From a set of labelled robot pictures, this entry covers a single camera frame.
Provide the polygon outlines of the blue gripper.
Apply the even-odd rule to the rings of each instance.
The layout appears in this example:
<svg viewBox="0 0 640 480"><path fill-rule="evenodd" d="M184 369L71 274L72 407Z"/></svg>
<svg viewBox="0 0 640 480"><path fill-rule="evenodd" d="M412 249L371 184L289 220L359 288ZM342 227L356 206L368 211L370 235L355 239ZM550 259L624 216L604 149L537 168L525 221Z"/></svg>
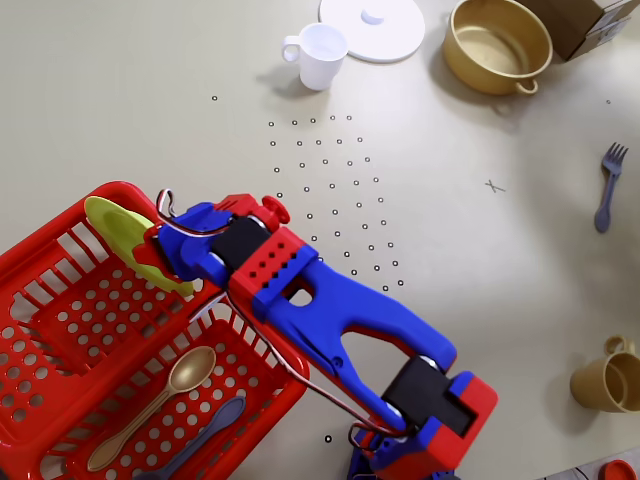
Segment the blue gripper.
<svg viewBox="0 0 640 480"><path fill-rule="evenodd" d="M231 218L230 211L216 210L213 203L202 202L175 221L182 227L205 232L228 226ZM141 265L156 268L169 280L175 275L186 281L227 282L229 268L212 252L215 240L216 235L191 237L167 224L162 227L157 224L144 232L143 242L133 248L133 257Z"/></svg>

